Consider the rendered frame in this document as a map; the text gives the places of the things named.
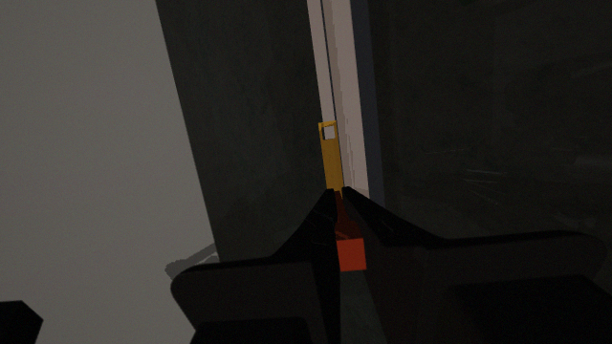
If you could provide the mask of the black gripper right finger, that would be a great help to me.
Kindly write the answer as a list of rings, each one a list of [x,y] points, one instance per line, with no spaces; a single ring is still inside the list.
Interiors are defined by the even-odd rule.
[[[432,344],[450,286],[568,274],[593,281],[607,254],[599,238],[567,230],[444,239],[350,186],[341,192],[363,237],[363,274],[387,344]]]

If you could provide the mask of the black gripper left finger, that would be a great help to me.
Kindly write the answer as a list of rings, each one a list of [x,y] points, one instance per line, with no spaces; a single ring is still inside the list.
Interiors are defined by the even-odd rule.
[[[329,188],[273,255],[192,266],[172,280],[170,293],[195,331],[204,321],[297,316],[313,344],[341,344],[338,222]]]

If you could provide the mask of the grey aluminum rail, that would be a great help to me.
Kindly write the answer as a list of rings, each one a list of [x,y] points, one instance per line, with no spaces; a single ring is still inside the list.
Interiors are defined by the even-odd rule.
[[[307,0],[323,122],[337,123],[343,186],[385,208],[367,0]]]

